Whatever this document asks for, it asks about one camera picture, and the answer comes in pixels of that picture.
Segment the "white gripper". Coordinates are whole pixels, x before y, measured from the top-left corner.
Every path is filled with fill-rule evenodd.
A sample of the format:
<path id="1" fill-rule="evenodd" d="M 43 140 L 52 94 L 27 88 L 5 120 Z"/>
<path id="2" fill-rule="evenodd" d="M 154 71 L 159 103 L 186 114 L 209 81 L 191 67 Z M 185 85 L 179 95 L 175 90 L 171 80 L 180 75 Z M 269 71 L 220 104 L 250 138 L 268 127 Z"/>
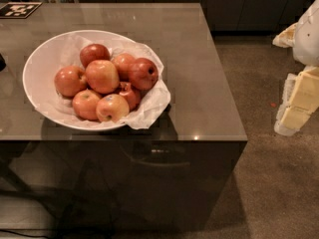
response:
<path id="1" fill-rule="evenodd" d="M 293 57 L 306 65 L 298 75 L 289 74 L 284 83 L 282 104 L 274 130 L 291 136 L 298 132 L 319 108 L 319 0 L 315 0 L 299 21 L 280 34 L 272 44 L 293 47 Z"/>

